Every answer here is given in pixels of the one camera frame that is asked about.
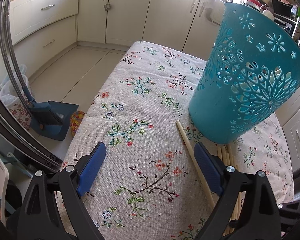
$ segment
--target wooden chopstick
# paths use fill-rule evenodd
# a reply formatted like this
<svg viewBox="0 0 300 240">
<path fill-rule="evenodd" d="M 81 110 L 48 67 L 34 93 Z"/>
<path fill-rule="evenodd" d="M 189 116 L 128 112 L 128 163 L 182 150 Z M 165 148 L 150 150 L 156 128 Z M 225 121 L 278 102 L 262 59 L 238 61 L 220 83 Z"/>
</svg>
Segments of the wooden chopstick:
<svg viewBox="0 0 300 240">
<path fill-rule="evenodd" d="M 197 163 L 197 161 L 196 161 L 196 159 L 194 157 L 194 151 L 193 151 L 193 149 L 191 147 L 190 141 L 189 141 L 189 139 L 188 139 L 185 131 L 183 130 L 183 127 L 182 127 L 180 121 L 176 120 L 176 124 L 177 124 L 178 129 L 179 129 L 179 131 L 181 133 L 181 136 L 182 136 L 182 138 L 183 138 L 183 140 L 184 140 L 184 142 L 186 144 L 186 147 L 188 149 L 188 152 L 189 152 L 189 155 L 190 155 L 190 157 L 192 159 L 192 162 L 194 163 L 194 167 L 197 170 L 200 182 L 201 182 L 201 184 L 203 186 L 204 193 L 205 193 L 205 195 L 207 197 L 207 200 L 208 200 L 208 204 L 211 207 L 211 211 L 212 211 L 214 209 L 214 207 L 215 207 L 216 204 L 214 203 L 214 200 L 212 198 L 212 194 L 211 194 L 210 188 L 209 188 L 209 186 L 207 184 L 207 181 L 204 178 L 204 176 L 203 176 L 203 174 L 202 174 L 202 172 L 200 170 L 200 167 L 199 167 L 199 165 L 198 165 L 198 163 Z"/>
</svg>

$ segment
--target cloth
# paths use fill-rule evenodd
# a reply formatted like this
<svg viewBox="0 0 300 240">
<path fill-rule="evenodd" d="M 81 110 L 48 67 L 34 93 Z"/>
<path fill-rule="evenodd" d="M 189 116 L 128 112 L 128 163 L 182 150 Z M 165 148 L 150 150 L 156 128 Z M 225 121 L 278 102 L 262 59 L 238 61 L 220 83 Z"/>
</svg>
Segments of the cloth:
<svg viewBox="0 0 300 240">
<path fill-rule="evenodd" d="M 76 164 L 98 141 L 106 144 L 105 161 L 82 198 L 105 239 L 193 239 L 209 217 L 211 207 L 175 124 L 180 120 L 192 147 L 202 141 L 217 155 L 217 144 L 194 127 L 188 114 L 205 65 L 138 41 L 95 97 L 63 166 Z M 241 172 L 265 171 L 277 202 L 293 199 L 290 156 L 275 114 L 230 145 Z M 57 202 L 73 234 L 60 193 Z"/>
</svg>

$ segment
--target tile floor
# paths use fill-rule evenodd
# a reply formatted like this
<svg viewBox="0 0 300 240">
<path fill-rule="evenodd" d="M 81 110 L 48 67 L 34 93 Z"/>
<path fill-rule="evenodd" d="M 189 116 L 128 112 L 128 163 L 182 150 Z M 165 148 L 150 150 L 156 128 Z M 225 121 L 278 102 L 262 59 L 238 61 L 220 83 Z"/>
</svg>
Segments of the tile floor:
<svg viewBox="0 0 300 240">
<path fill-rule="evenodd" d="M 115 49 L 75 47 L 30 84 L 35 99 L 38 102 L 52 100 L 77 104 L 78 110 L 86 113 L 93 98 L 125 53 Z M 55 156 L 64 159 L 72 141 L 70 130 L 63 141 L 39 136 L 33 130 L 30 133 Z"/>
</svg>

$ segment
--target plastic basket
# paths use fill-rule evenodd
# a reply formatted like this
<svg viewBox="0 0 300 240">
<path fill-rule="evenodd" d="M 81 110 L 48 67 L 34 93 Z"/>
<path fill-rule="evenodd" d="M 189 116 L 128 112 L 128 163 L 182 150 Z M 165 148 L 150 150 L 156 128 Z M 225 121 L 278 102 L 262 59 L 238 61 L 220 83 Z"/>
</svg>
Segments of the plastic basket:
<svg viewBox="0 0 300 240">
<path fill-rule="evenodd" d="M 300 48 L 276 23 L 242 4 L 224 19 L 189 103 L 194 125 L 228 143 L 266 119 L 300 86 Z"/>
</svg>

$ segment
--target broom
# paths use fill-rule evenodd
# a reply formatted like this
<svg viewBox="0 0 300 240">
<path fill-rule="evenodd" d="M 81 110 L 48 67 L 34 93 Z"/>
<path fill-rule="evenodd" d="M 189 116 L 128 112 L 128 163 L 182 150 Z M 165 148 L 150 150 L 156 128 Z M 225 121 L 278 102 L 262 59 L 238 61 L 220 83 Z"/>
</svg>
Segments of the broom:
<svg viewBox="0 0 300 240">
<path fill-rule="evenodd" d="M 13 50 L 13 44 L 11 39 L 11 32 L 10 32 L 10 19 L 9 19 L 9 6 L 10 6 L 10 0 L 6 0 L 5 8 L 4 8 L 4 14 L 2 13 L 3 10 L 3 0 L 0 1 L 0 47 L 4 54 L 5 60 L 5 66 L 8 72 L 8 76 L 11 80 L 11 83 L 18 94 L 18 97 L 20 98 L 22 104 L 24 105 L 25 109 L 28 111 L 30 116 L 33 116 L 41 125 L 62 125 L 63 119 L 55 112 L 51 110 L 51 105 L 48 102 L 43 103 L 37 103 L 34 98 L 32 97 L 31 93 L 29 92 L 28 87 L 26 86 L 26 83 L 23 80 L 23 77 L 21 75 L 18 62 L 16 59 L 16 55 Z M 16 72 L 17 78 L 21 84 L 21 88 L 27 97 L 30 107 L 28 106 L 27 102 L 23 98 L 19 86 L 14 78 L 13 72 L 10 68 L 9 61 L 7 60 L 7 53 L 5 49 L 4 42 L 8 45 L 11 61 L 14 67 L 14 70 Z"/>
</svg>

